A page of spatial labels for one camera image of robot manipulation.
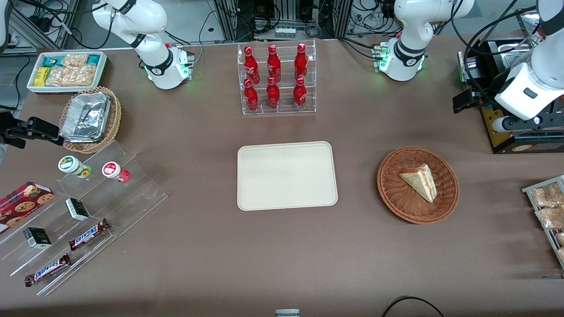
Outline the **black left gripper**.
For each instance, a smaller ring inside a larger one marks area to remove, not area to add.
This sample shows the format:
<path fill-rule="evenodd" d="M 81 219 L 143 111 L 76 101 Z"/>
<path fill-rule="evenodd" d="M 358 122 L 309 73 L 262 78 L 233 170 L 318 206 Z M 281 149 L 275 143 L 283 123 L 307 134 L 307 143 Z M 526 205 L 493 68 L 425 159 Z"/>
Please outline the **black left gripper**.
<path fill-rule="evenodd" d="M 497 111 L 497 103 L 493 99 L 487 99 L 492 97 L 492 92 L 490 88 L 483 90 L 485 96 L 476 88 L 468 88 L 463 92 L 459 93 L 457 96 L 453 97 L 453 113 L 459 114 L 464 110 L 469 110 L 473 108 L 485 108 L 488 110 Z"/>

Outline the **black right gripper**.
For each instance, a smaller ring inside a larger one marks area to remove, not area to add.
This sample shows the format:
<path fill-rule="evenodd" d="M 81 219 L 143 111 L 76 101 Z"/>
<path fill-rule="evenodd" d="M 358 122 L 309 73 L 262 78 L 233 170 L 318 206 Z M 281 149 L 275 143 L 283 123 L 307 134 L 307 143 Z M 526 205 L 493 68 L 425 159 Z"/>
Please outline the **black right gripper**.
<path fill-rule="evenodd" d="M 2 144 L 24 149 L 26 140 L 40 139 L 57 146 L 64 144 L 59 128 L 38 117 L 23 121 L 14 117 L 2 117 Z"/>

